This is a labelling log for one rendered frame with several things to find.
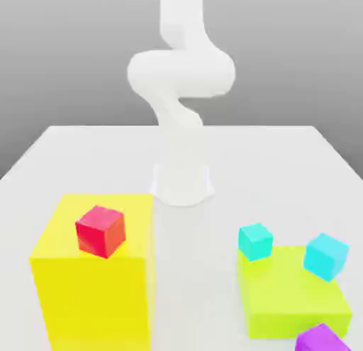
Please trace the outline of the small red cube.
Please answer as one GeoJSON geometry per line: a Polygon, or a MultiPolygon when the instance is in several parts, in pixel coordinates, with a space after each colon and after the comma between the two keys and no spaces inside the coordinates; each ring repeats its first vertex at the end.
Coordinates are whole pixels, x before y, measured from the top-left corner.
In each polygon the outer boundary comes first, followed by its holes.
{"type": "Polygon", "coordinates": [[[125,219],[120,211],[94,206],[75,222],[79,249],[108,259],[125,241],[125,219]]]}

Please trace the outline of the large lime green box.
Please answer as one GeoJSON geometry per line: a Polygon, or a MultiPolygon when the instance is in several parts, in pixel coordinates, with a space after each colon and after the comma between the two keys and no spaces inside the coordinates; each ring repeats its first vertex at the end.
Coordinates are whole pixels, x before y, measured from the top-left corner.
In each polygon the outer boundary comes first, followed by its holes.
{"type": "Polygon", "coordinates": [[[293,339],[321,323],[341,338],[352,319],[338,283],[303,268],[303,246],[274,246],[269,257],[249,261],[238,251],[237,275],[251,339],[293,339]]]}

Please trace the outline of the small purple cube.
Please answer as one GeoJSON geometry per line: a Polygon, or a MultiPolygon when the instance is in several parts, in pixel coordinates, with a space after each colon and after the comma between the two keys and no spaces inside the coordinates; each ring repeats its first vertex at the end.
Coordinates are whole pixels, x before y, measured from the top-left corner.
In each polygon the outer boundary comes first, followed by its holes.
{"type": "Polygon", "coordinates": [[[295,351],[351,351],[324,323],[301,334],[296,339],[295,351]]]}

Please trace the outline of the small cyan cube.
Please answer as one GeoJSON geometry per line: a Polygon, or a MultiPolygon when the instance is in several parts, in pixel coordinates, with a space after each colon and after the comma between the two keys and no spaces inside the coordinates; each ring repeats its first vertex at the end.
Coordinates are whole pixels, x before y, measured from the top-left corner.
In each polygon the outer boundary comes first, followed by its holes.
{"type": "Polygon", "coordinates": [[[238,233],[238,249],[253,262],[269,257],[274,237],[261,223],[243,226],[238,233]]]}
{"type": "Polygon", "coordinates": [[[350,246],[325,233],[312,239],[303,258],[303,268],[331,282],[345,265],[350,246]]]}

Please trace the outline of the large yellow box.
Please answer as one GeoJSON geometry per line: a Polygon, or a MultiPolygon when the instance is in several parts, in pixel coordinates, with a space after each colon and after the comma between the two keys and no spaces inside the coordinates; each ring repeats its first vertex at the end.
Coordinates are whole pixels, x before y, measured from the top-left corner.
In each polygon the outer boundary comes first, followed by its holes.
{"type": "Polygon", "coordinates": [[[155,227],[150,194],[66,194],[30,254],[52,351],[151,351],[155,227]],[[125,241],[108,258],[80,250],[76,222],[121,212],[125,241]]]}

